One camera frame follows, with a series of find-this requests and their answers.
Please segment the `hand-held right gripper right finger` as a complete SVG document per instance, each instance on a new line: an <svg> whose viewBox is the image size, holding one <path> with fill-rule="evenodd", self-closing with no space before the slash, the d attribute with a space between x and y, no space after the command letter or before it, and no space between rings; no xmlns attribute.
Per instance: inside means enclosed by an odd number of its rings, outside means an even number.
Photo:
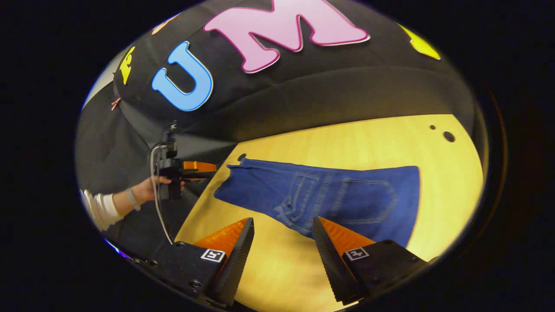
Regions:
<svg viewBox="0 0 555 312"><path fill-rule="evenodd" d="M434 263L322 217L313 219L312 233L335 300L345 306L381 297Z"/></svg>

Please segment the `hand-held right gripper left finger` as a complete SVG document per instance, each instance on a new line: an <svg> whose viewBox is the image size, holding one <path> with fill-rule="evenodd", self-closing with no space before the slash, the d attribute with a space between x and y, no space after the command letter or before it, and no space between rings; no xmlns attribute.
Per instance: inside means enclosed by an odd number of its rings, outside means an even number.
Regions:
<svg viewBox="0 0 555 312"><path fill-rule="evenodd" d="M244 218L196 243L165 245L147 261L147 274L200 306L230 309L254 234L254 220Z"/></svg>

